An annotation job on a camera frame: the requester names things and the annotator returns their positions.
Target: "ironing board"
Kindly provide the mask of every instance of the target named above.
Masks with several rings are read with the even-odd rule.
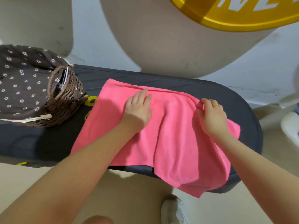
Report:
[[[151,86],[185,92],[194,97],[217,100],[227,113],[227,118],[241,126],[239,140],[261,153],[262,131],[252,109],[236,92],[220,84],[163,75],[129,72],[84,65],[75,65],[74,72],[83,82],[88,102],[63,124],[50,128],[16,126],[0,122],[0,162],[31,167],[54,166],[71,151],[92,104],[96,101],[102,86],[111,78],[120,82],[138,86]],[[140,173],[157,177],[149,166],[114,166],[110,169]],[[224,193],[231,190],[240,178],[231,168],[229,179],[223,187],[213,190]]]

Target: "tiled floor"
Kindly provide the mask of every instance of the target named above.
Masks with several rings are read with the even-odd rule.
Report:
[[[263,154],[299,176],[299,151],[280,128],[264,130]],[[0,212],[48,170],[0,164]],[[105,173],[74,223],[82,223],[99,214],[111,217],[116,224],[159,224],[162,202],[171,194],[185,203],[190,224],[271,223],[243,183],[228,193],[205,193],[197,199],[173,189],[162,180],[120,171]]]

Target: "microfiber towel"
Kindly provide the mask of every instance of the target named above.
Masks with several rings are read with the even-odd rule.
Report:
[[[127,99],[144,88],[109,79],[71,154],[117,126]],[[110,166],[151,166],[162,180],[198,198],[205,191],[224,185],[230,162],[199,124],[196,109],[204,109],[204,104],[186,93],[147,88],[148,94],[152,94],[152,118],[119,151]],[[231,120],[227,123],[229,132],[239,138],[240,126]]]

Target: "brown floral fabric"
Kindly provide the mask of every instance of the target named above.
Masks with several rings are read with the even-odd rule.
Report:
[[[24,120],[47,115],[52,71],[68,63],[46,49],[0,45],[0,119]],[[59,82],[62,72],[55,75]]]

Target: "shoe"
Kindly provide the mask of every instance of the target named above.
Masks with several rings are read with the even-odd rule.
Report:
[[[162,224],[189,224],[185,206],[179,198],[165,200],[161,209]]]

